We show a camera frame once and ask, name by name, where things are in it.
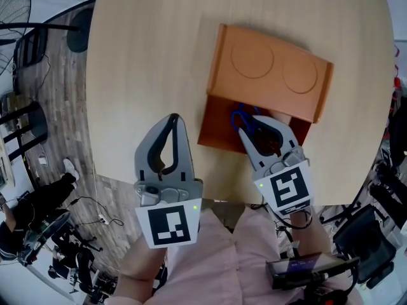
circle embossed lid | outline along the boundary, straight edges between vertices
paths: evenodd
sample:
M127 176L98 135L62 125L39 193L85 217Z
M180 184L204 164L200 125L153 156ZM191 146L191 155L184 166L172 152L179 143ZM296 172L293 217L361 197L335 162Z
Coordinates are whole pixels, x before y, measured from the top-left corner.
M317 83L317 67L308 55L297 55L284 61L282 77L290 90L305 94Z
M236 71L250 79L266 76L274 63L272 49L262 40L249 37L233 46L230 58Z

floor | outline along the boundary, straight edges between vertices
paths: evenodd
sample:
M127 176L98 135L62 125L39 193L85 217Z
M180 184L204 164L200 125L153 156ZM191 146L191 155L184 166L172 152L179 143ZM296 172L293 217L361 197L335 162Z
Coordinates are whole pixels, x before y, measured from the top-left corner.
M79 10L72 11L53 23L69 24ZM66 33L64 30L49 30L46 57L41 63L18 71L18 84L24 103L28 104L38 95L36 100L44 109L49 130L48 140L43 145L48 166L44 167L38 162L38 156L43 152L40 146L31 149L26 156L31 172L39 179L40 185L58 180L64 168L62 160L68 157L75 164L80 180L78 188L72 192L65 206L80 196L97 198L111 217L124 222L124 227L114 223L108 226L95 223L79 227L83 237L96 236L98 240L95 244L104 249L101 253L95 252L95 267L117 275L120 259L141 233L134 211L136 197L131 184L99 175L95 175L94 180L86 118L86 52L71 52L66 45ZM30 139L32 137L27 134L23 137L23 142ZM75 224L99 220L96 203L92 200L81 199L69 209Z

cable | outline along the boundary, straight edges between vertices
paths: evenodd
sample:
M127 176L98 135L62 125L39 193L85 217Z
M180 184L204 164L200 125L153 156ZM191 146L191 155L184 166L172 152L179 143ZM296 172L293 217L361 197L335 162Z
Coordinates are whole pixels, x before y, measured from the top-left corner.
M100 214L99 210L99 202L97 201L97 186L96 186L96 173L95 173L95 160L93 159L93 153L92 153L92 168L93 168L93 181L95 182L95 198L96 198L96 210L97 214Z
M331 226L331 225L325 225L324 227L330 227L331 228L331 234L336 234L337 232L336 231L333 231L333 226Z
M110 225L110 223L112 223L112 222L114 222L114 223L115 223L116 225L118 225L118 226L124 226L124 225L125 225L122 220L117 219L117 218L112 218L112 217L109 215L109 212L106 210L106 207L105 207L104 205L102 205L101 203L99 203L98 201L96 201L95 199L93 199L92 197L90 197L90 196L81 196L81 197L79 197L78 199L75 199L74 201L72 201L72 202L68 205L68 207L71 206L71 205L76 204L80 199L90 199L90 200L92 200L93 202L96 202L96 204L100 205L100 206L103 208L103 210L105 211L106 215L110 218L110 221L107 223L108 225ZM90 225L90 224L96 224L96 223L101 223L101 224L102 224L102 221L101 221L101 220L102 220L102 219L99 219L99 220L93 221L93 222L86 222L86 223L82 223L82 224L78 224L78 225Z
M306 210L300 210L300 211L305 214L306 220L308 219L307 214L310 216L310 220L305 224L305 226L302 226L302 227L294 226L294 225L289 224L289 223L286 222L284 219L282 219L279 215L277 215L277 214L273 211L273 209L272 209L272 212L273 212L274 216L276 216L277 219L280 220L280 221L283 223L283 225L285 225L285 226L287 226L288 228L291 228L291 229L305 229L305 228L307 228L309 225L311 225L311 223L312 223L312 215L311 215L310 212L308 212L308 211L306 211Z
M114 267L108 266L106 263L103 263L103 262L101 262L101 261L94 260L94 262L100 263L100 264L104 265L105 267L108 267L108 268L111 268L112 270L116 270L117 272L120 272L119 269L116 269L116 268L114 268Z
M26 200L25 197L26 196L23 196L22 198L14 198L14 199L11 199L11 200L8 200L8 201L6 200L6 202L4 202L1 206L3 207L3 205L6 205L8 202L15 201L15 200L17 201L17 204L19 204L21 200L24 200L24 201L28 202L32 207L32 220L28 224L28 228L32 230L31 224L34 221L34 219L36 218L36 209L34 208L34 205L30 201Z
M261 204L260 205L251 205L250 208L253 210L259 210L260 208L264 208L268 212L267 207L266 207L267 205L268 205L268 203L267 202L265 203L265 197L261 196Z
M300 257L300 253L298 252L298 249L296 247L293 246L294 240L293 240L293 236L290 234L290 232L288 231L287 227L284 226L280 226L279 227L279 231L283 231L286 233L288 240L291 243L291 247L293 248L293 253L294 253L294 257Z
M359 268L357 266L351 267L350 272L352 273L353 280L351 286L345 290L346 295L349 295L352 289L356 286L357 280L359 279Z
M40 84L40 86L36 89L36 94L35 94L34 99L33 99L32 101L36 101L36 100L37 100L39 90L44 86L45 79L46 79L46 77L48 76L48 74L50 73L50 70L51 70L50 58L48 58L48 55L45 54L45 53L44 53L44 57L46 57L46 61L47 61L47 63L48 63L48 70L47 70L47 72L46 72L46 74L45 74L45 76L44 76L43 82L42 82L42 83Z

metal stand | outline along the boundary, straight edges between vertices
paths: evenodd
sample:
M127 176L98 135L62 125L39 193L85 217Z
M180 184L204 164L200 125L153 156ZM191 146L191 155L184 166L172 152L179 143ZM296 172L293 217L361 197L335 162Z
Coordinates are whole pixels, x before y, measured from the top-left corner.
M81 10L72 19L70 25L57 25L48 23L10 23L0 24L2 29L17 29L17 28L46 28L46 29L61 29L67 30L67 45L68 48L75 53L80 53L88 49L88 40L90 32L90 23L92 21L93 9ZM16 39L0 39L0 46L15 43Z
M24 114L28 115L29 124L9 134L7 137L4 137L4 143L7 143L14 138L21 137L28 131L31 131L36 138L29 141L25 145L22 145L20 148L9 154L8 157L10 161L13 161L15 158L23 155L23 153L33 148L34 146L40 143L44 144L48 138L48 126L46 125L45 114L40 104L37 102L33 102L30 105L23 107L22 109L18 109L17 111L3 116L2 118L0 118L0 125L5 124L5 122L11 121L13 119L17 119Z

wooden table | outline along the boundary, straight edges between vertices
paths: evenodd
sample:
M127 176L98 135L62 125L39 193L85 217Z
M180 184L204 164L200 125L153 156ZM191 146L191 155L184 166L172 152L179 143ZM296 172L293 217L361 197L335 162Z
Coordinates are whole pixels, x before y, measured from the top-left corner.
M140 141L177 112L204 196L261 201L247 156L197 145L220 23L279 37L335 64L322 119L303 147L316 204L350 203L374 160L391 100L386 0L97 0L86 69L97 173L134 183Z

